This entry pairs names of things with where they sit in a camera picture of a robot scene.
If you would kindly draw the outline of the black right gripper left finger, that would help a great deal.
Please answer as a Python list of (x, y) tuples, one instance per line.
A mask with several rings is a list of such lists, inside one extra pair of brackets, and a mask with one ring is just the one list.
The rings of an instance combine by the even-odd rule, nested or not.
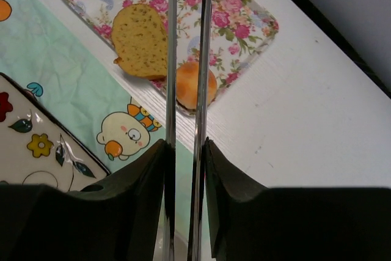
[(166, 143), (80, 191), (1, 185), (2, 260), (151, 260)]

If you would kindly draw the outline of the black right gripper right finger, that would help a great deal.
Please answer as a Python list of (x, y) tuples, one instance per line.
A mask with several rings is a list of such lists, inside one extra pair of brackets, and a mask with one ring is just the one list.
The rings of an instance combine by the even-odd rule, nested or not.
[(203, 148), (217, 260), (389, 260), (390, 190), (267, 188)]

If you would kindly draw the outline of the metal tongs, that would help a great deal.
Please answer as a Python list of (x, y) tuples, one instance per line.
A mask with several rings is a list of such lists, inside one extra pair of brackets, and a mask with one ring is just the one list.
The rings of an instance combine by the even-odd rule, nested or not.
[(206, 139), (208, 107), (210, 22), (211, 0), (202, 0), (197, 105), (195, 120), (190, 121), (184, 114), (178, 111), (177, 107), (177, 0), (169, 0), (166, 81), (166, 143), (168, 162), (164, 170), (163, 260), (174, 260), (175, 258), (176, 142), (184, 141), (188, 133), (185, 127), (195, 128), (187, 259), (201, 260), (202, 258), (202, 212), (205, 180), (205, 164), (202, 156)]

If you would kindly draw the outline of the round bread bun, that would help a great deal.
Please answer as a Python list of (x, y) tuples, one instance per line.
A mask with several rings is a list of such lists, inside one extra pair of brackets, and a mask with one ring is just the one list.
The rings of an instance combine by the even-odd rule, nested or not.
[[(177, 68), (177, 101), (186, 109), (193, 110), (197, 106), (199, 63), (185, 62)], [(214, 100), (217, 93), (216, 77), (208, 71), (208, 105)]]

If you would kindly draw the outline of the sliced bread piece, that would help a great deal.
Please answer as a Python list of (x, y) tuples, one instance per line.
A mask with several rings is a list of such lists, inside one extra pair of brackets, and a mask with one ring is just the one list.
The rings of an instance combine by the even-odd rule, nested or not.
[(167, 76), (167, 33), (157, 11), (132, 4), (115, 16), (111, 40), (117, 64), (125, 73), (154, 80)]

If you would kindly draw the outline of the square floral ceramic plate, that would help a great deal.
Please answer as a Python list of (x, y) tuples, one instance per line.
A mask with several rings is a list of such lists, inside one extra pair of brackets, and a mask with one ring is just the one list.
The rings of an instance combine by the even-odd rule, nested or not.
[(81, 190), (110, 174), (31, 94), (1, 75), (1, 183)]

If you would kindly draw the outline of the mint green cartoon placemat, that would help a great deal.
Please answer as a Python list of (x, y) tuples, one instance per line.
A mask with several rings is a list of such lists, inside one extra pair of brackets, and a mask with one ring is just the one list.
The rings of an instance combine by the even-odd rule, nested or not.
[(126, 112), (135, 99), (39, 0), (5, 0), (12, 12), (1, 23), (1, 74), (38, 101), (110, 173), (139, 158), (110, 160), (97, 141), (103, 122)]

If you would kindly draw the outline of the floral serving tray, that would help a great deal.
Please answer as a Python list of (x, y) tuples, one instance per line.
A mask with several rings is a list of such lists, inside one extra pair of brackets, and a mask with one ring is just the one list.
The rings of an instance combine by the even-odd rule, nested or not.
[[(167, 22), (169, 0), (63, 0), (108, 44), (115, 16), (131, 4), (148, 4)], [(202, 0), (177, 0), (177, 63), (200, 57)], [(222, 95), (278, 33), (277, 20), (256, 0), (212, 0), (210, 70), (214, 98)]]

